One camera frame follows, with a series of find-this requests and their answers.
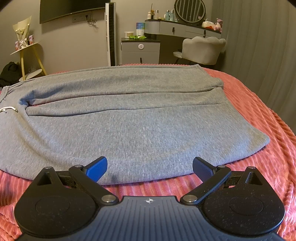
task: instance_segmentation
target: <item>round mirror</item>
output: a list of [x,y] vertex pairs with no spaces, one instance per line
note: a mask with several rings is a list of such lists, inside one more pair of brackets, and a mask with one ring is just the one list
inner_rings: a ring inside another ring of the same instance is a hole
[[177,16],[186,23],[197,23],[205,16],[205,4],[202,0],[176,0]]

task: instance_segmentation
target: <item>chair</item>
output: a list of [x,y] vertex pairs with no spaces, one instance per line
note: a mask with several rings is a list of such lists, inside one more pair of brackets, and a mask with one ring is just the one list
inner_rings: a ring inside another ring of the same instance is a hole
[[177,57],[175,64],[179,59],[184,58],[198,64],[215,65],[225,44],[225,39],[216,37],[184,39],[182,52],[173,53]]

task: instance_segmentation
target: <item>wooden table leg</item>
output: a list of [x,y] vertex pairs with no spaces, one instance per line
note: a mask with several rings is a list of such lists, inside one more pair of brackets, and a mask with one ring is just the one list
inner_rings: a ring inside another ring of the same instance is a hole
[[41,67],[41,69],[42,69],[44,75],[47,75],[47,73],[46,73],[46,71],[45,71],[45,69],[44,69],[44,67],[43,67],[43,64],[41,63],[41,60],[40,60],[40,58],[39,58],[39,55],[38,55],[38,53],[37,53],[37,51],[36,51],[35,46],[32,46],[32,48],[33,48],[33,50],[34,50],[35,56],[36,56],[36,58],[37,58],[37,60],[38,60],[38,63],[39,63],[39,65],[40,65],[40,67]]
[[24,51],[20,51],[20,64],[21,64],[21,68],[22,68],[22,80],[25,81],[26,77],[25,77],[25,68],[24,68]]

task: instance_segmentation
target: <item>pink blanket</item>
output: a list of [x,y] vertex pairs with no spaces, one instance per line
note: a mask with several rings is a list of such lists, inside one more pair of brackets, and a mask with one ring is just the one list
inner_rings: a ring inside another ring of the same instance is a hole
[[[256,166],[271,184],[286,208],[286,216],[278,234],[288,241],[296,240],[296,137],[291,129],[254,93],[236,78],[206,69],[221,78],[224,92],[239,113],[254,127],[270,137],[270,143],[256,154],[227,164],[232,170]],[[168,196],[178,198],[201,183],[194,174],[144,183],[106,186],[121,198],[130,196]],[[20,234],[15,222],[14,206],[30,181],[0,171],[0,240],[12,241]]]

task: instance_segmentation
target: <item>screw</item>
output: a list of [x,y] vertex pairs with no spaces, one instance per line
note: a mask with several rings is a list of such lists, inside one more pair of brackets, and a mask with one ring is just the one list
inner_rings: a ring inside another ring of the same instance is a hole
[[116,197],[114,195],[105,195],[102,197],[103,202],[114,202],[116,200]]
[[185,202],[195,202],[197,200],[197,196],[188,194],[183,197],[183,200]]

